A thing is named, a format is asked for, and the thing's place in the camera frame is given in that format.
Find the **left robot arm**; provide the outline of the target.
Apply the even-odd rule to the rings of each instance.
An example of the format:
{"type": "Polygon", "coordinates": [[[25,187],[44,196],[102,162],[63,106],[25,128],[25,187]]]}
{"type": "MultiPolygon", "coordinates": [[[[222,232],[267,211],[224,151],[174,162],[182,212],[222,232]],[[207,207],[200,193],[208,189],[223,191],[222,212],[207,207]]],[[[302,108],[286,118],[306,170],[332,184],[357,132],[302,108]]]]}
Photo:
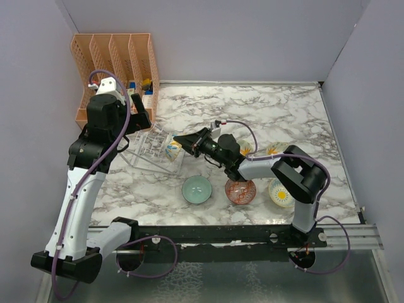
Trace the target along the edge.
{"type": "Polygon", "coordinates": [[[138,222],[118,217],[89,239],[88,227],[98,192],[118,153],[112,146],[125,123],[126,105],[109,93],[95,95],[86,108],[88,122],[69,147],[68,182],[54,233],[31,266],[64,278],[92,283],[102,261],[119,246],[139,243],[138,222]]]}

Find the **white orange flower small bowl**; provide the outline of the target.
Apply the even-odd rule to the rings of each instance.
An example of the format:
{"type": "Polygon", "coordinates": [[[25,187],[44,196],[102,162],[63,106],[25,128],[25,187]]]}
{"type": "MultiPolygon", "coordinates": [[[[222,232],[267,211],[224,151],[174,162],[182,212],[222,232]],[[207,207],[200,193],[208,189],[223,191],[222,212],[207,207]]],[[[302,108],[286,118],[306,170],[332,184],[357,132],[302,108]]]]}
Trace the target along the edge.
{"type": "Polygon", "coordinates": [[[287,142],[277,141],[274,143],[270,143],[266,147],[266,154],[267,155],[277,155],[277,154],[283,153],[288,148],[288,146],[289,146],[289,144],[287,142]]]}

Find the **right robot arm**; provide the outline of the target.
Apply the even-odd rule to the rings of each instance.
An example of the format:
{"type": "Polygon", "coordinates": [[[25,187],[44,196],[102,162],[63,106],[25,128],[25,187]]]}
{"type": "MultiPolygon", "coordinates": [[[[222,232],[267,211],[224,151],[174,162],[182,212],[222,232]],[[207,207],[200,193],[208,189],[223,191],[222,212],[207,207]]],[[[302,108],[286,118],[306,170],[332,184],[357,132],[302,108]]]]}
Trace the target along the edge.
{"type": "Polygon", "coordinates": [[[174,141],[190,155],[208,155],[225,168],[232,181],[251,181],[276,177],[295,199],[291,242],[304,247],[312,241],[316,226],[319,199],[330,184],[330,173],[320,162],[295,145],[281,154],[265,157],[246,157],[231,134],[222,134],[214,141],[207,128],[175,136],[174,141]]]}

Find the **yellow sun pattern bowl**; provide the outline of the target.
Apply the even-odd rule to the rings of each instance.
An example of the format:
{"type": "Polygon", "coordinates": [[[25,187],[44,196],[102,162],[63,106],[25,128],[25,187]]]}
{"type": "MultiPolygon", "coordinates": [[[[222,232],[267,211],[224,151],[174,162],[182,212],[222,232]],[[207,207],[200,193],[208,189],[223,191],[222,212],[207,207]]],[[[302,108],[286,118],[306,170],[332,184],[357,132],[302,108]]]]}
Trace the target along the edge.
{"type": "Polygon", "coordinates": [[[273,178],[268,185],[268,193],[272,202],[282,208],[292,208],[295,199],[287,191],[286,187],[276,178],[273,178]]]}

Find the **red patterned ceramic bowl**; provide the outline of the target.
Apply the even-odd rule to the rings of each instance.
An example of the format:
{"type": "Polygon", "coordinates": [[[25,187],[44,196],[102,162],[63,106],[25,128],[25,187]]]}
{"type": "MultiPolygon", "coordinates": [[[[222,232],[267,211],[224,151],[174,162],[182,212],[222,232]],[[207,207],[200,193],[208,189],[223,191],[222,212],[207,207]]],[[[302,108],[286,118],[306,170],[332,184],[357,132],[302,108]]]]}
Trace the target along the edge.
{"type": "Polygon", "coordinates": [[[225,184],[227,198],[236,205],[249,204],[255,198],[256,191],[253,181],[235,182],[229,179],[225,184]]]}

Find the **white bowl orange flower green leaves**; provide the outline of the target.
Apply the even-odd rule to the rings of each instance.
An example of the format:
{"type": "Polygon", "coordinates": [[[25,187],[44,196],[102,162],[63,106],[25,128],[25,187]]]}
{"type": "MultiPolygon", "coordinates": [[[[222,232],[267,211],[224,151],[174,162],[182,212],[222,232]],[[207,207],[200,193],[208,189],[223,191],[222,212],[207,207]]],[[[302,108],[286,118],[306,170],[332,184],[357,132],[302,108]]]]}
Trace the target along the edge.
{"type": "Polygon", "coordinates": [[[250,144],[250,142],[248,142],[246,140],[238,140],[237,143],[240,146],[240,153],[243,156],[246,156],[248,153],[251,153],[254,151],[252,144],[250,144]]]}

